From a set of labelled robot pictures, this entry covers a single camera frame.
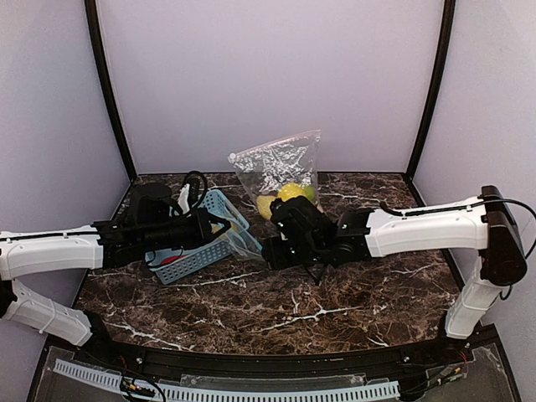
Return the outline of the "small blue zip bag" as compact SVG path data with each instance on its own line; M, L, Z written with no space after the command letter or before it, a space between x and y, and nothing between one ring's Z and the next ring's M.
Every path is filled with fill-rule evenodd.
M248 230L231 228L225 232L225 238L231 252L238 260L263 261L262 246Z

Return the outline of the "red chili pepper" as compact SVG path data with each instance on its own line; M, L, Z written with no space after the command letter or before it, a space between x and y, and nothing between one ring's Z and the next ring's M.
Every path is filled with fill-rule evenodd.
M183 257L181 255L172 255L172 256L169 256L165 259L163 259L160 263L160 266L165 266L165 265L170 265L172 263L174 263L175 261L177 260L180 260L182 259Z

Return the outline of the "yellow lemon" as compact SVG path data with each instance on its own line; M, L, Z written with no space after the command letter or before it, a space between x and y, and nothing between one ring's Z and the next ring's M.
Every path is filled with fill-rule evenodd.
M305 189L297 183L287 183L281 187L277 197L280 198L283 202L296 197L306 197Z

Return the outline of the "green apple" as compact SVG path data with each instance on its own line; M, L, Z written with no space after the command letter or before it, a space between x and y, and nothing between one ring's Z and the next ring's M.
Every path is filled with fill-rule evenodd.
M312 185L307 185L303 188L303 191L307 197L307 199L309 201L311 201L312 203L315 203L316 202L316 193L315 193L315 189Z

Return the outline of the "large pink zip bag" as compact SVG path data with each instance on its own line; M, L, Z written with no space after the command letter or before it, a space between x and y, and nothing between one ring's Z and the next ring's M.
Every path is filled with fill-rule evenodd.
M276 199L281 187L297 183L303 188L312 185L317 190L317 154L321 141L319 130L306 131L267 142L241 152L229 154L228 160L252 202L259 195Z

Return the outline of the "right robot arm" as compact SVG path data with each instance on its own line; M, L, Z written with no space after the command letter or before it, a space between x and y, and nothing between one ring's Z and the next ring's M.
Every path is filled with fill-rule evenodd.
M270 204L278 234L261 255L273 270L350 262L423 250L471 249L478 253L472 276L446 313L444 334L466 339L497 299L509 296L528 271L531 252L523 248L509 207L494 186L476 197L436 206L391 209L380 204L344 212L338 221L298 196Z

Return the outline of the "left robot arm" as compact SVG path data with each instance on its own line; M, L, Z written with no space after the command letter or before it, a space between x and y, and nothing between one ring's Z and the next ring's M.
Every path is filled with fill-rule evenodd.
M211 214L186 184L178 198L160 183L135 187L115 219L43 233L1 233L1 318L81 347L106 335L93 313L63 306L27 288L19 279L71 269L120 268L159 250L205 246L231 227Z

